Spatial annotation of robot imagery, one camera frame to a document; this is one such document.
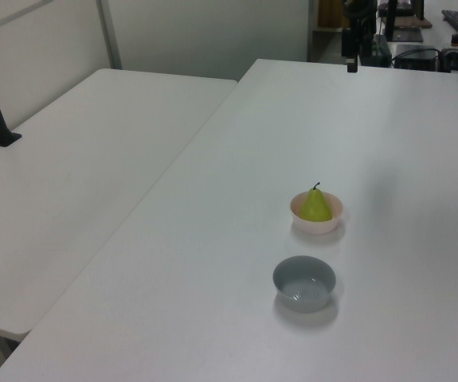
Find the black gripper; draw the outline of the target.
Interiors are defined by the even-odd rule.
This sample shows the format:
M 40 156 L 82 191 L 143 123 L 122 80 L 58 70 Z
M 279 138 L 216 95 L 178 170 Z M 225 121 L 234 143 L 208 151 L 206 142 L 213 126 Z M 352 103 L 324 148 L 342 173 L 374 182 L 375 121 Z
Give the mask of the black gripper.
M 369 57 L 372 53 L 372 29 L 343 29 L 341 56 L 347 57 L 346 70 L 349 73 L 358 72 L 358 58 Z

